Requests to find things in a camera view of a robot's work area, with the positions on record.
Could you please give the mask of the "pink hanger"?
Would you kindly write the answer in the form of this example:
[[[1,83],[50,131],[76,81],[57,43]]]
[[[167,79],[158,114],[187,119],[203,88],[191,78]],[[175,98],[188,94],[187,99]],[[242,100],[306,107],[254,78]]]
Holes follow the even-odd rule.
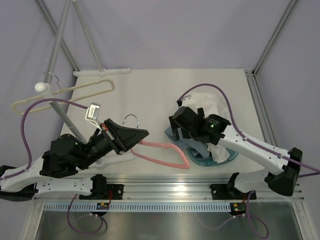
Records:
[[[176,154],[178,154],[180,160],[182,163],[174,163],[174,162],[169,162],[169,161],[164,161],[164,160],[159,160],[156,158],[152,158],[150,156],[143,155],[141,153],[136,152],[133,148],[130,150],[130,152],[135,156],[140,159],[146,160],[148,162],[160,165],[160,166],[165,166],[168,168],[173,168],[173,169],[180,169],[180,170],[189,170],[191,165],[189,163],[189,160],[187,159],[186,155],[184,152],[175,144],[173,143],[162,143],[162,142],[152,142],[152,141],[145,141],[141,140],[138,145],[149,147],[149,148],[156,148],[156,149],[163,149],[163,150],[173,150]]]

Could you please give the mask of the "white pleated skirt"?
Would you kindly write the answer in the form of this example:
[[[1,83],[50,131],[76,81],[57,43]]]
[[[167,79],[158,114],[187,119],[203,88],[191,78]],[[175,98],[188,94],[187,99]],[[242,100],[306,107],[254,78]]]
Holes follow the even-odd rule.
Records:
[[[203,117],[196,139],[204,141],[215,161],[220,163],[226,160],[230,154],[218,142],[224,137],[223,130],[231,124],[227,104],[213,93],[193,92],[189,95],[196,101],[196,108],[189,108]]]

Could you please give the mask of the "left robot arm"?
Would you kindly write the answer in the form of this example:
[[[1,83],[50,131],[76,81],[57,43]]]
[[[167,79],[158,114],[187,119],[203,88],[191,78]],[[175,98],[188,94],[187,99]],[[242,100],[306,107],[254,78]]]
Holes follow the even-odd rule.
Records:
[[[49,193],[71,193],[81,200],[109,199],[112,191],[107,178],[96,174],[89,178],[74,176],[114,151],[117,155],[131,150],[149,135],[146,129],[123,127],[111,119],[100,124],[82,143],[71,134],[53,140],[50,149],[27,167],[3,165],[0,168],[0,198],[11,202],[30,201],[43,194],[40,182],[47,183]]]

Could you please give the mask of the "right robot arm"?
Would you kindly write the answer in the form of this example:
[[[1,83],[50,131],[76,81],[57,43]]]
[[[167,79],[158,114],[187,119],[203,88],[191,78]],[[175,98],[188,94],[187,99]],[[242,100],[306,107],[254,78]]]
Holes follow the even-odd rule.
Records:
[[[282,196],[293,195],[301,170],[303,152],[300,149],[287,150],[245,136],[235,124],[219,115],[205,117],[202,108],[193,111],[182,106],[169,117],[169,122],[176,141],[181,130],[187,139],[230,149],[263,166],[254,172],[233,173],[226,189],[230,197],[239,198],[265,188]]]

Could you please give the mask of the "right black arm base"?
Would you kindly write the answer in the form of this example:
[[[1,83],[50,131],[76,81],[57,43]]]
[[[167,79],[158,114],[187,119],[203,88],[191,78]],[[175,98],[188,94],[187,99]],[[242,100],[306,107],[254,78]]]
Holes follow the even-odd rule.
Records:
[[[235,188],[235,181],[240,173],[231,175],[227,183],[213,183],[209,186],[213,200],[246,200],[250,192],[243,193]]]

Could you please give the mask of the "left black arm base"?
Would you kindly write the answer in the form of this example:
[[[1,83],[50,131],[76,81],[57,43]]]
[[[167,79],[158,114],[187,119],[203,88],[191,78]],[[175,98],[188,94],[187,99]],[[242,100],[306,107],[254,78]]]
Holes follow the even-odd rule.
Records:
[[[102,174],[90,178],[92,187],[90,195],[80,195],[80,200],[122,200],[124,193],[123,184],[108,183]]]

